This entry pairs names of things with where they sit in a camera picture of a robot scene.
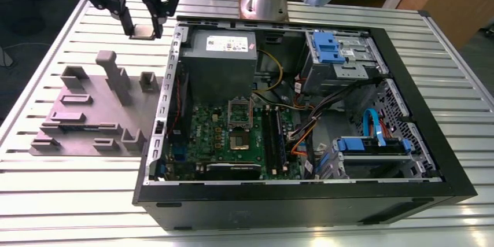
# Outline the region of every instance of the floor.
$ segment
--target floor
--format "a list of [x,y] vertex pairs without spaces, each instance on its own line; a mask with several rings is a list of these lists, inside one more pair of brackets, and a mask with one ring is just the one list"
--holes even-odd
[[[13,34],[0,23],[0,46],[14,60],[14,66],[5,68],[0,65],[0,123],[14,104],[26,82],[37,68],[48,50],[48,45],[69,17],[79,0],[44,0],[36,2],[36,7],[45,21],[44,30],[30,36]],[[494,94],[494,39],[487,39],[479,32],[460,50],[479,79]]]

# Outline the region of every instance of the ram slot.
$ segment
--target ram slot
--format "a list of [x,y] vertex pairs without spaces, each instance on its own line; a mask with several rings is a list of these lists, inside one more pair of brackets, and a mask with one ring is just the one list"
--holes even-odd
[[269,121],[269,111],[263,112],[263,142],[264,142],[264,162],[265,162],[265,171],[268,174],[272,174],[273,167],[273,138],[271,136],[271,121]]
[[273,111],[273,117],[276,118],[276,125],[277,125],[277,157],[279,157],[279,165],[277,169],[282,169],[283,171],[286,170],[284,165],[286,165],[286,152],[284,152],[284,136],[283,136],[283,124],[280,121],[280,113],[279,111]]

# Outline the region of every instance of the yellow wire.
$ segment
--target yellow wire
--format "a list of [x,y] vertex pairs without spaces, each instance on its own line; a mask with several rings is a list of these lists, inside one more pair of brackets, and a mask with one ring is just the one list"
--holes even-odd
[[302,138],[300,138],[299,142],[296,142],[295,146],[292,147],[292,150],[290,151],[290,153],[291,153],[291,154],[295,152],[296,147],[300,145],[300,143],[302,143],[303,139],[306,139],[306,137],[307,137],[307,135],[310,134],[310,132],[312,131],[314,127],[315,127],[315,124],[314,124],[314,125],[311,126],[311,128],[307,130],[307,132],[306,132],[306,133],[304,133],[304,135],[302,136]]
[[280,80],[283,79],[283,67],[280,65],[280,62],[277,61],[277,59],[271,55],[271,53],[268,53],[265,50],[261,50],[261,49],[257,49],[261,53],[264,53],[267,56],[269,56],[269,58],[272,59],[272,61],[275,61],[276,65],[277,65],[277,68],[279,68],[279,77],[277,77],[277,81],[276,83],[265,88],[265,89],[260,89],[260,90],[253,90],[256,93],[261,93],[261,92],[267,92],[269,91],[272,88],[275,88],[277,86],[277,84],[280,83]]

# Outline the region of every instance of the power supply label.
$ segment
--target power supply label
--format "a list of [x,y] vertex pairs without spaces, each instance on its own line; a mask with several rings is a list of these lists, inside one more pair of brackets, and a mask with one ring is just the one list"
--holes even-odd
[[208,36],[205,50],[248,52],[247,37]]

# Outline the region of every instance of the motherboard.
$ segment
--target motherboard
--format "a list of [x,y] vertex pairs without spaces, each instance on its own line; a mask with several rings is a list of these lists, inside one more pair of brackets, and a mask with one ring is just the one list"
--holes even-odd
[[252,107],[244,99],[195,105],[189,143],[169,149],[168,178],[211,180],[213,173],[213,179],[300,179],[299,159],[288,162],[284,150],[292,129],[292,112],[284,108]]

